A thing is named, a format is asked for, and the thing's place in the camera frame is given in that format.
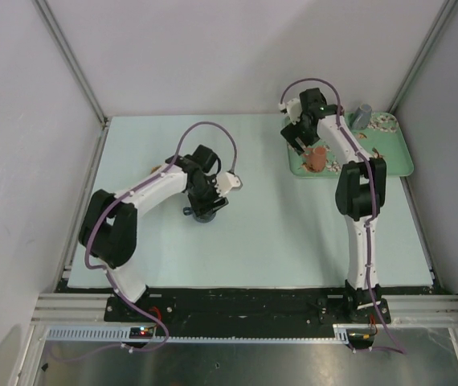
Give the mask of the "pink mug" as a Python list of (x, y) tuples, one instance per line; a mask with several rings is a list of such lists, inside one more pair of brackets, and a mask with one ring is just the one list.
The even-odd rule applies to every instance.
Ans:
[(303, 154), (304, 167), (308, 172), (320, 173), (325, 169), (327, 149), (324, 146), (308, 148)]

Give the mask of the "dark blue mug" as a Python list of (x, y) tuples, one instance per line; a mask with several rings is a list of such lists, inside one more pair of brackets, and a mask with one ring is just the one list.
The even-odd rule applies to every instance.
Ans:
[(182, 214), (184, 216), (190, 216), (192, 217), (195, 221), (201, 223), (201, 224), (207, 224), (209, 222), (211, 222), (215, 217), (216, 217), (216, 213), (215, 212), (208, 212), (208, 213), (205, 213), (205, 214), (202, 214), (202, 215), (197, 215), (194, 210), (191, 208), (191, 207), (184, 207), (182, 209)]

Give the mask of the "grey-blue mug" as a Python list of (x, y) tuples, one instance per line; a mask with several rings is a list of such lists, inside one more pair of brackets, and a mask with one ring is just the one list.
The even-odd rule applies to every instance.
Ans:
[(368, 104), (360, 104), (353, 116), (352, 116), (352, 121), (351, 121), (351, 129), (353, 131), (359, 131), (365, 129), (369, 123), (370, 119), (372, 117), (373, 109), (370, 105)]

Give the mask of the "beige round mug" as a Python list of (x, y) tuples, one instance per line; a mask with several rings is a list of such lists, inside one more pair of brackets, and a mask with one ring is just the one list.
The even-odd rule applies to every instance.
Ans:
[(151, 171), (150, 174), (154, 174), (156, 172), (161, 173), (166, 168), (166, 165), (155, 166)]

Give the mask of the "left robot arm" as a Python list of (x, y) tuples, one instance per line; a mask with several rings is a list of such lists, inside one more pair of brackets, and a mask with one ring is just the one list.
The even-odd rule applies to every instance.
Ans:
[(228, 205), (230, 191), (242, 187), (234, 171), (218, 169), (218, 155), (200, 145), (193, 154), (172, 156), (147, 179), (127, 191), (96, 191), (88, 204), (78, 241), (88, 249), (87, 256), (100, 260), (100, 268), (112, 281), (124, 301), (122, 311), (133, 321), (144, 319), (150, 310), (143, 278), (136, 273), (133, 254), (137, 247), (138, 219), (166, 199), (186, 194), (190, 205), (183, 214), (198, 222), (214, 219), (216, 212)]

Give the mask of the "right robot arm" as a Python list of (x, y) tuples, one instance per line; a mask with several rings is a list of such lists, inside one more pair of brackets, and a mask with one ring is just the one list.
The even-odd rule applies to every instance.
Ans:
[(322, 140), (341, 167), (335, 201), (346, 221), (350, 256), (343, 312), (352, 322), (366, 322), (381, 304), (375, 229), (386, 198), (386, 162), (372, 157), (358, 143), (341, 105), (329, 105), (318, 88), (307, 89), (290, 101), (281, 97), (279, 110), (288, 117), (280, 134), (292, 150), (304, 154)]

